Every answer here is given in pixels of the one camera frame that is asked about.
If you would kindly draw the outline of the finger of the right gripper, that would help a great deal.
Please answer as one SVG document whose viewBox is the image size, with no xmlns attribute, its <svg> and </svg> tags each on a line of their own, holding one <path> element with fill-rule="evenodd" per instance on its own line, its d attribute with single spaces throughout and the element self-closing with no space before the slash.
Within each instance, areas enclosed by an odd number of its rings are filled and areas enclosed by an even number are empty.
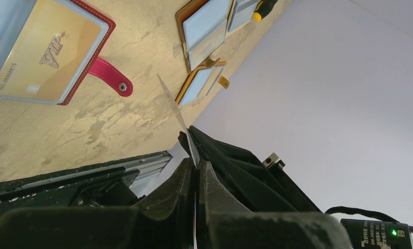
<svg viewBox="0 0 413 249">
<path fill-rule="evenodd" d="M 194 126 L 180 132 L 178 141 L 185 151 L 192 141 L 200 159 L 211 163 L 219 182 L 249 210 L 320 212 L 275 153 L 260 161 L 251 151 L 216 140 Z"/>
</svg>

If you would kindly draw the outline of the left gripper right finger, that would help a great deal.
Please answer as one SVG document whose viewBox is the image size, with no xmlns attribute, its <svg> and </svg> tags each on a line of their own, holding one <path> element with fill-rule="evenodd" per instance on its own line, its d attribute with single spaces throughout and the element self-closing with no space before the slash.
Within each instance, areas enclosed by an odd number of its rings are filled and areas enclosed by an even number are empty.
<svg viewBox="0 0 413 249">
<path fill-rule="evenodd" d="M 210 162 L 199 166 L 198 248 L 352 247 L 335 218 L 315 212 L 252 212 L 220 183 Z"/>
</svg>

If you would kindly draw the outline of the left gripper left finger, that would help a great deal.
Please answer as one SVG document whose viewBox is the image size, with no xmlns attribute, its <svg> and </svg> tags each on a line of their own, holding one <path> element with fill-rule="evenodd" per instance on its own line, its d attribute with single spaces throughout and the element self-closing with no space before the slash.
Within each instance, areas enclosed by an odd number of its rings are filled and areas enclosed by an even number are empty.
<svg viewBox="0 0 413 249">
<path fill-rule="evenodd" d="M 0 248 L 193 248 L 194 179 L 185 158 L 132 206 L 8 212 L 0 218 Z"/>
</svg>

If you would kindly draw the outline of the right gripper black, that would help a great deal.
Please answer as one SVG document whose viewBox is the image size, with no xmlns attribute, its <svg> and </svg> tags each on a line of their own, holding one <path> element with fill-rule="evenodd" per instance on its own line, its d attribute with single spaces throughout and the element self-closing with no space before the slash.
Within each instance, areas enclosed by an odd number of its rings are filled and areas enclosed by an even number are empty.
<svg viewBox="0 0 413 249">
<path fill-rule="evenodd" d="M 384 213 L 346 206 L 332 207 L 325 213 L 362 215 L 372 219 L 340 220 L 347 231 L 352 248 L 413 248 L 413 226 L 401 223 Z"/>
</svg>

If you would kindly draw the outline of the white card magnetic stripe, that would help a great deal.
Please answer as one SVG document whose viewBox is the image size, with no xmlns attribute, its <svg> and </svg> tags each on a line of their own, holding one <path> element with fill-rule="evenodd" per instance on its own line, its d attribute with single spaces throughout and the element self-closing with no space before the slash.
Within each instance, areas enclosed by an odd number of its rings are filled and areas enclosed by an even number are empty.
<svg viewBox="0 0 413 249">
<path fill-rule="evenodd" d="M 197 189 L 198 189 L 198 177 L 197 177 L 197 169 L 198 169 L 198 164 L 200 162 L 200 156 L 198 153 L 198 150 L 195 146 L 194 140 L 191 136 L 191 133 L 189 132 L 187 125 L 185 124 L 185 121 L 183 119 L 183 116 L 180 112 L 179 106 L 176 103 L 175 99 L 173 98 L 171 92 L 169 91 L 169 89 L 167 88 L 167 86 L 165 85 L 164 81 L 162 80 L 162 78 L 160 77 L 159 74 L 157 74 L 157 77 L 159 79 L 159 82 L 161 84 L 161 87 L 163 89 L 163 91 L 165 92 L 165 94 L 167 95 L 169 102 L 170 102 L 170 107 L 172 109 L 172 111 L 174 112 L 176 119 L 178 121 L 178 123 L 181 126 L 182 131 L 185 133 L 186 135 L 186 139 L 188 142 L 188 147 L 189 147 L 189 156 L 190 159 L 192 161 L 193 166 L 191 166 L 192 168 L 192 176 L 191 176 L 191 180 L 192 180 L 192 188 L 193 188 L 193 194 L 191 194 L 191 196 L 193 197 L 193 226 L 192 226 L 192 239 L 193 239 L 193 246 L 191 248 L 198 248 L 198 243 L 197 243 L 197 238 L 196 238 L 196 232 L 197 232 Z"/>
</svg>

